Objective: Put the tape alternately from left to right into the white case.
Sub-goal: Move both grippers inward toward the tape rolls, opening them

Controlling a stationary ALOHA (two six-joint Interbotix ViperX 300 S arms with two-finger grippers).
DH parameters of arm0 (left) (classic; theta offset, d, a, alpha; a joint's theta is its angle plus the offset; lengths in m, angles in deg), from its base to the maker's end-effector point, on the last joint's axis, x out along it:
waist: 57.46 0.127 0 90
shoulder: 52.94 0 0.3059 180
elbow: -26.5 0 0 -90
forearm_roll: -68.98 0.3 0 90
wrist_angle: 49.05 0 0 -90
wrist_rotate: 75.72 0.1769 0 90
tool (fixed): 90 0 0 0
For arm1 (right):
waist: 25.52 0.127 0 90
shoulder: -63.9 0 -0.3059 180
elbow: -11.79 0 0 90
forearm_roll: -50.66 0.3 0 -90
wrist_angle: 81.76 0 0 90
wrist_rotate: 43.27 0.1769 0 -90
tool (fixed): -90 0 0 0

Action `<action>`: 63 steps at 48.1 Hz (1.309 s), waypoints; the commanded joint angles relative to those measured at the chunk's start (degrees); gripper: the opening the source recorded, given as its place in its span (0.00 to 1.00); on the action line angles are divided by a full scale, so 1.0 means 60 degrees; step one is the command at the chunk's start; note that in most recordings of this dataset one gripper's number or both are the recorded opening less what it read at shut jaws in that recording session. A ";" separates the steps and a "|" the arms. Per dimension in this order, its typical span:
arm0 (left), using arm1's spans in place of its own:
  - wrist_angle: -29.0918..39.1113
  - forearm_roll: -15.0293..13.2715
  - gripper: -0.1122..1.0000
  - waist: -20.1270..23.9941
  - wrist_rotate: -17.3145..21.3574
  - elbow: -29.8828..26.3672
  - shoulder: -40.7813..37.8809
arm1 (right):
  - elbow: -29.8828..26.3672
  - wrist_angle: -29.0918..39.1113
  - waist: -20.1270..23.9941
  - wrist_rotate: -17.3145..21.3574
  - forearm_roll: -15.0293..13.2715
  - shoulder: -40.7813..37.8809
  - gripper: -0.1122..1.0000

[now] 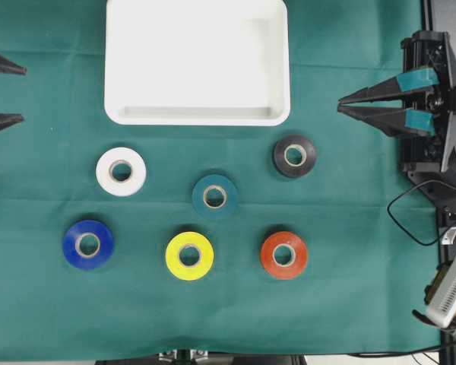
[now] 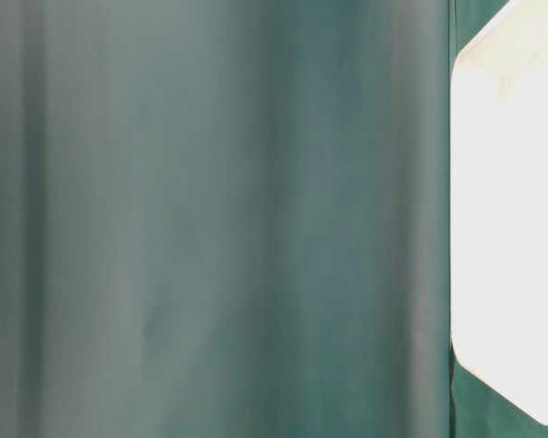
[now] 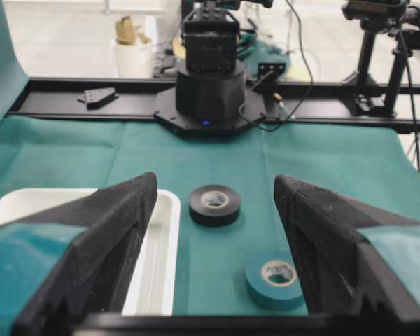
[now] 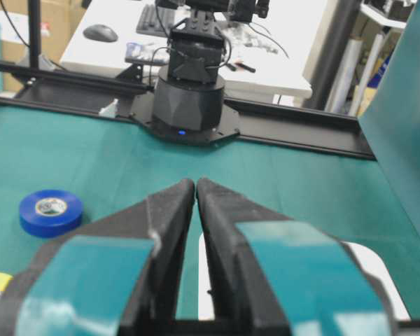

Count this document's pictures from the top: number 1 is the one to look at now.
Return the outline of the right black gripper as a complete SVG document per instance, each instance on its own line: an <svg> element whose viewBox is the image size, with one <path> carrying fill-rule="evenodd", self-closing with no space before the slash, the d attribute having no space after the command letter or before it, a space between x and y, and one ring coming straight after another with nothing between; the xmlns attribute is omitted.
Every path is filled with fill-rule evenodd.
<svg viewBox="0 0 456 365"><path fill-rule="evenodd" d="M447 173L456 158L456 52L447 32L421 30L401 42L401 74L338 100L339 104L403 98L403 107L339 105L337 111L392 138L418 137L423 162Z"/></svg>

